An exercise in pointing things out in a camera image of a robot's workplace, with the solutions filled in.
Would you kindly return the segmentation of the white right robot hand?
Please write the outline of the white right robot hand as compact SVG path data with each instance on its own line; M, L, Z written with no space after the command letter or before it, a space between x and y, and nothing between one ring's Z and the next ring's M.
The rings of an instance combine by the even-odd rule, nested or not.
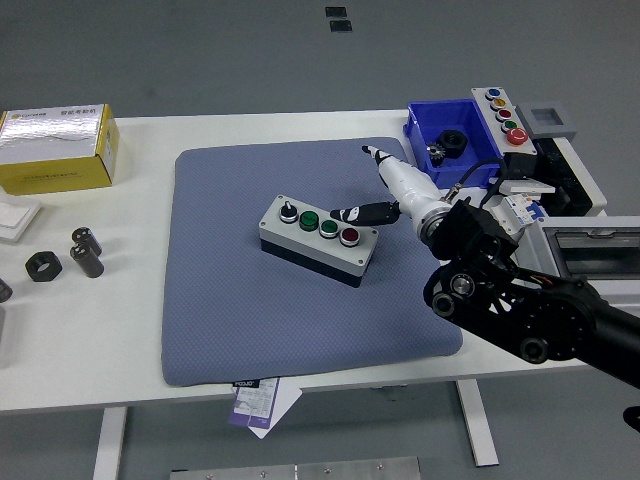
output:
M451 205L429 176L390 153L365 145L362 150L376 162L379 176L393 196L393 202L370 203L332 210L332 219L354 226L381 226L395 223L401 214L412 219L418 233L443 218Z

